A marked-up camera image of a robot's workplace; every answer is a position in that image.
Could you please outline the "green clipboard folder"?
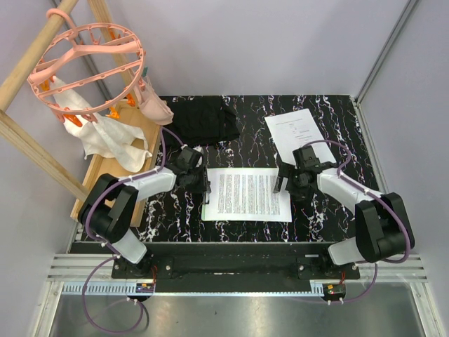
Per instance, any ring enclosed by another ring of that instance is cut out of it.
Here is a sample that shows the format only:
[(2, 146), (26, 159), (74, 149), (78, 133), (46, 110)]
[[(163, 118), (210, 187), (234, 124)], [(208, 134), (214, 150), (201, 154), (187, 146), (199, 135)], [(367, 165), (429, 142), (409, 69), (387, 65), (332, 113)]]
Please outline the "green clipboard folder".
[(206, 221), (206, 211), (207, 211), (208, 204), (203, 204), (202, 200), (202, 207), (201, 207), (201, 220)]

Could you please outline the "white paper stack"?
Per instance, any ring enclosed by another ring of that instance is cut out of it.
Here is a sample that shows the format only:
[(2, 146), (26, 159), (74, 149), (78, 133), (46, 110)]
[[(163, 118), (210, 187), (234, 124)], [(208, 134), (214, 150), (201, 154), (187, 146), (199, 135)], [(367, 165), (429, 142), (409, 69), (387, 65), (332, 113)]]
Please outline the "white paper stack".
[(315, 140), (323, 140), (308, 109), (264, 118), (281, 160), (295, 164), (293, 151)]

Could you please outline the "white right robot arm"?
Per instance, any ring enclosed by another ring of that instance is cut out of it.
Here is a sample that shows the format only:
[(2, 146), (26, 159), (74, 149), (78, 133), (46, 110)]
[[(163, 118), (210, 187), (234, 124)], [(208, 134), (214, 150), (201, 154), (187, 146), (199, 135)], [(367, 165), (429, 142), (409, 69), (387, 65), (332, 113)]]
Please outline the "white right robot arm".
[(340, 274), (350, 263), (405, 262), (415, 247), (415, 237), (402, 197), (374, 191), (343, 173), (347, 159), (338, 165), (322, 162), (310, 142), (293, 151), (294, 164), (281, 162), (273, 192), (285, 190), (304, 201), (321, 192), (338, 201), (354, 216), (355, 236), (331, 244), (322, 257), (319, 272), (327, 278)]

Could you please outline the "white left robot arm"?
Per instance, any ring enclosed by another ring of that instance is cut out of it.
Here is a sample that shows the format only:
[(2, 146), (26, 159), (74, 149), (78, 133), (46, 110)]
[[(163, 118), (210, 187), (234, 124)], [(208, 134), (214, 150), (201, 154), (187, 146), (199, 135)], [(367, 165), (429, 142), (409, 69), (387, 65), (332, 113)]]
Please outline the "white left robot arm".
[(210, 181), (200, 147), (183, 145), (180, 153), (164, 166), (134, 176), (101, 175), (82, 204), (77, 220), (88, 236), (127, 260), (127, 270), (133, 276), (146, 277), (152, 262), (146, 257), (146, 246), (130, 229), (134, 208), (138, 202), (175, 187), (201, 195), (204, 204), (209, 202)]

